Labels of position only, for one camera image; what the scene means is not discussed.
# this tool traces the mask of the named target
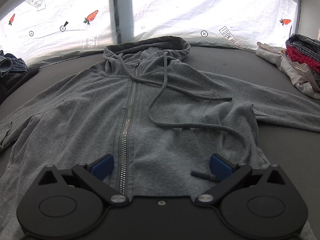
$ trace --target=gray hoodie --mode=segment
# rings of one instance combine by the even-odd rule
[[[279,90],[200,72],[181,62],[190,45],[165,36],[106,47],[92,67],[41,92],[0,121],[0,152],[15,141],[0,179],[0,239],[23,236],[19,201],[41,169],[69,169],[107,153],[104,182],[127,195],[190,195],[214,182],[218,153],[254,169],[269,166],[257,120],[320,132],[320,106]],[[314,239],[308,223],[305,239]]]

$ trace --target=pile of clothes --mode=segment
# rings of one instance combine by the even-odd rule
[[[21,58],[0,50],[0,104],[38,71],[39,67],[28,69]]]
[[[275,64],[302,93],[320,99],[320,41],[292,34],[286,48],[258,42],[256,55]]]
[[[320,86],[320,41],[293,34],[285,43],[286,53],[293,62],[306,63]]]

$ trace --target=look here sign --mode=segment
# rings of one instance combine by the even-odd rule
[[[228,28],[226,26],[222,27],[219,32],[221,33],[221,35],[227,39],[230,43],[232,43],[234,46],[236,47],[244,47],[243,43],[240,43],[239,41],[237,41],[237,39],[231,34],[231,32],[228,30]]]

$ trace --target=red cloth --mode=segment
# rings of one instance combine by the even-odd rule
[[[320,63],[316,60],[314,60],[311,57],[308,57],[301,52],[299,52],[296,48],[290,47],[287,45],[287,49],[285,51],[292,62],[298,62],[300,64],[306,63],[309,68],[314,69],[318,73],[320,73]]]

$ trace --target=jeans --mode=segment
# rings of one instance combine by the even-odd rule
[[[3,50],[0,50],[0,78],[9,72],[22,73],[27,70],[27,65],[23,59],[16,58],[10,53],[4,54]]]

